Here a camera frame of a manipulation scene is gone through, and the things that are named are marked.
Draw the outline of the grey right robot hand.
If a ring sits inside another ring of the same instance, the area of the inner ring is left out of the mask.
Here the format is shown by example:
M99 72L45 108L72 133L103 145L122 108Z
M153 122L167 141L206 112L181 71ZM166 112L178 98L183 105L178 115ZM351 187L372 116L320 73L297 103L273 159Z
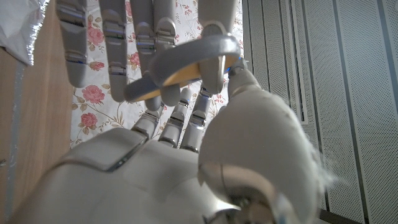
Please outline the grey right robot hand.
M39 180L11 223L313 223L325 190L300 121L244 59L206 129L179 147L143 126L77 145Z

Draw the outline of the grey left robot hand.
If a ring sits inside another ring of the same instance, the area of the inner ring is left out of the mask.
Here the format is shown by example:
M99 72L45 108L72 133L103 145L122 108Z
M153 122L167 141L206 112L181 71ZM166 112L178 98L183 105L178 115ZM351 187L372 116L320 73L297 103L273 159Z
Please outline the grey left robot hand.
M117 102L144 101L150 110L178 103L181 88L201 80L210 93L241 57L232 35L236 1L199 1L200 38L178 44L173 1L100 1L111 96ZM127 80L127 17L132 16L142 77Z

